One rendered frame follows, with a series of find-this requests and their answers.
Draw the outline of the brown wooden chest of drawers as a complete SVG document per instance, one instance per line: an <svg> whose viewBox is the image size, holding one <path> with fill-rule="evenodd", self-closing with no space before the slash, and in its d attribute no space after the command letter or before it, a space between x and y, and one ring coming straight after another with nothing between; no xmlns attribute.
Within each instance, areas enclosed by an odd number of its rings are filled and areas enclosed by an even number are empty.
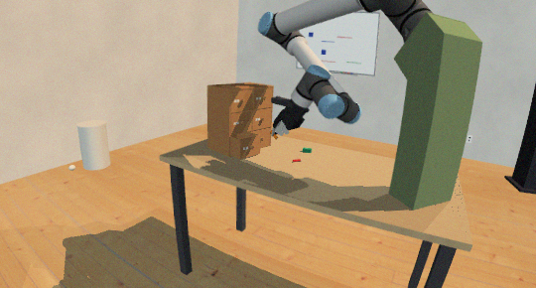
<svg viewBox="0 0 536 288"><path fill-rule="evenodd" d="M227 84L213 84L207 86L207 148L221 153L225 156L230 156L230 135L239 134L243 132L252 132L253 130L270 127L272 130L272 106L253 108L253 94L254 88L260 87L272 87L272 97L274 85L268 85L254 82L242 82L242 83L227 83ZM239 111L231 110L231 91L236 89L252 89L252 109L245 109ZM253 123L253 109L271 108L271 126L252 129ZM251 130L230 134L230 113L240 111L252 111L251 114Z"/></svg>

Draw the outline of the brown wooden drawer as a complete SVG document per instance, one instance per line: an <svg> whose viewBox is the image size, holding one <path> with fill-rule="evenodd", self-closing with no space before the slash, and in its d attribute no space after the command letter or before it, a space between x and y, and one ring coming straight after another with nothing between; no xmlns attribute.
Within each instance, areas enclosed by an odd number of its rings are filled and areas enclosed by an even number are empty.
<svg viewBox="0 0 536 288"><path fill-rule="evenodd" d="M272 106L271 98L272 88L260 87L259 89L254 89L253 108Z"/></svg>
<svg viewBox="0 0 536 288"><path fill-rule="evenodd" d="M251 130L252 111L230 113L230 134Z"/></svg>
<svg viewBox="0 0 536 288"><path fill-rule="evenodd" d="M230 112L245 109L252 109L252 89L247 88L247 90L232 90Z"/></svg>
<svg viewBox="0 0 536 288"><path fill-rule="evenodd" d="M271 126L271 108L253 109L252 129Z"/></svg>
<svg viewBox="0 0 536 288"><path fill-rule="evenodd" d="M260 147L270 145L270 127L253 130L253 133L261 135Z"/></svg>
<svg viewBox="0 0 536 288"><path fill-rule="evenodd" d="M230 156L238 159L260 154L261 135L243 132L230 135Z"/></svg>

